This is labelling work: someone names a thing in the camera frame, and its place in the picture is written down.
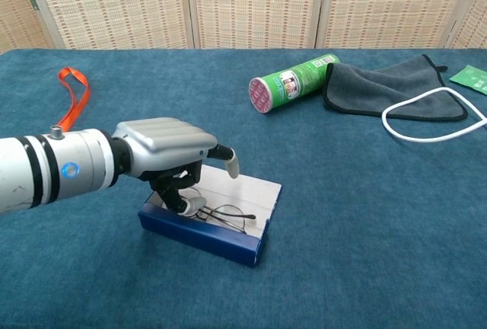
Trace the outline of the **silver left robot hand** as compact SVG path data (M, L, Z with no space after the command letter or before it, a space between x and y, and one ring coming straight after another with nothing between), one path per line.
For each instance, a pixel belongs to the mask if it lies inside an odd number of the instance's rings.
M168 210L193 216L205 204L198 197L182 197L179 190L200 181L205 158L222 160L235 179L240 168L237 154L215 136L176 118L158 117L124 121L112 135L117 172L149 182Z

